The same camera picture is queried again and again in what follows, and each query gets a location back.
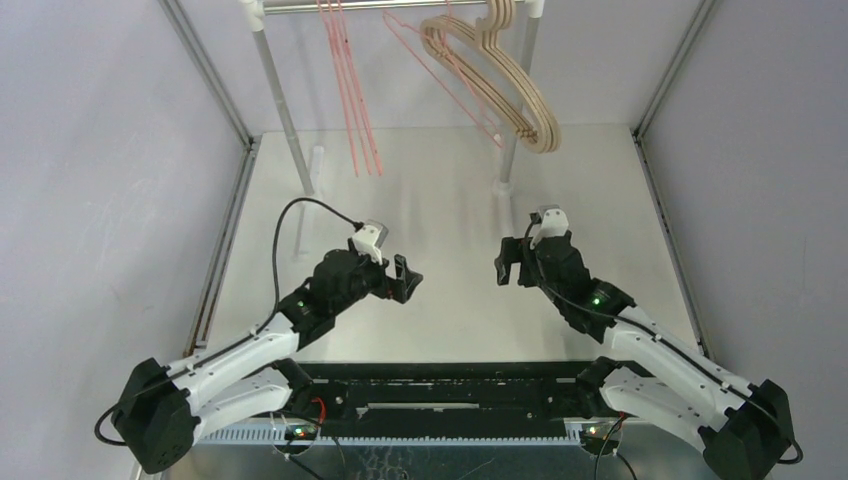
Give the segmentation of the pink wire hanger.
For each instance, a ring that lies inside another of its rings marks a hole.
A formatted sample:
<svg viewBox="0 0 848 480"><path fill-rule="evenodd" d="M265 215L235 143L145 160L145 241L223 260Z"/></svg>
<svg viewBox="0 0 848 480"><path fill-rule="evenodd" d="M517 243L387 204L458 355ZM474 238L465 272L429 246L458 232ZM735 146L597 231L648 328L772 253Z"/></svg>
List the pink wire hanger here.
<svg viewBox="0 0 848 480"><path fill-rule="evenodd" d="M425 39L424 28L418 24L407 21L402 16L394 13L400 9L414 8L442 8L442 13L448 15L448 19L454 19L452 1L402 1L399 5L385 7L381 11L381 18L388 31L399 42L403 49L414 59L414 61L426 72L436 85L448 96L450 101L472 122L472 125L489 140L496 149L504 146L504 138L489 113L482 97L475 93L470 79L459 69L458 57L455 53L448 53L446 60L448 66L443 68L443 73L436 69L437 61L425 58L426 51L422 45L414 46L412 40L423 41Z"/></svg>
<svg viewBox="0 0 848 480"><path fill-rule="evenodd" d="M346 17L342 1L335 2L335 15L340 40L344 72L347 77L349 98L353 107L356 137L359 140L366 172L381 176L383 164L374 138L367 102L353 59L352 44L348 34Z"/></svg>
<svg viewBox="0 0 848 480"><path fill-rule="evenodd" d="M327 30L354 174L381 174L382 165L354 65L342 1L317 1Z"/></svg>
<svg viewBox="0 0 848 480"><path fill-rule="evenodd" d="M316 1L316 6L326 30L327 41L332 56L332 62L338 86L339 98L343 110L343 118L345 122L346 135L349 144L349 151L351 154L354 176L358 177L360 173L358 155L353 138L353 129L351 125L351 110L349 106L349 96L347 92L347 82L345 80L342 52L339 43L338 32L336 29L335 17L333 15L333 8L330 1L318 0Z"/></svg>

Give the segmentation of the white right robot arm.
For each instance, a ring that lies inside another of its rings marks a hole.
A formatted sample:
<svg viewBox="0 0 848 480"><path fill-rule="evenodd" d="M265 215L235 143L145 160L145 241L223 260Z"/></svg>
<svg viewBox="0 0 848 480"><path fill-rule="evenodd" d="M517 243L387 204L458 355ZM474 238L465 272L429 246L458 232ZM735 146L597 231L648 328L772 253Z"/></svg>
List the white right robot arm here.
<svg viewBox="0 0 848 480"><path fill-rule="evenodd" d="M593 277L570 233L538 242L505 237L494 265L499 285L538 288L565 322L608 349L576 378L585 416L610 409L686 442L721 479L763 479L804 454L786 391L755 385L688 347L612 283Z"/></svg>

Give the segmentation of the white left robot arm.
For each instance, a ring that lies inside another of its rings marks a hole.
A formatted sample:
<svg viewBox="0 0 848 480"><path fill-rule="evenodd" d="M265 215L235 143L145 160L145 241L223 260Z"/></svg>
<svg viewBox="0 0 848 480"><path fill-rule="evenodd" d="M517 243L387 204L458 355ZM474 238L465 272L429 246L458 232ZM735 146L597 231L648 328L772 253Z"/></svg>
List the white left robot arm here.
<svg viewBox="0 0 848 480"><path fill-rule="evenodd" d="M204 436L261 413L305 414L313 394L293 354L334 328L337 317L367 296L406 303L422 283L402 255L395 274L385 260L353 250L328 252L272 314L217 349L166 365L137 364L110 414L122 444L141 469L169 469Z"/></svg>

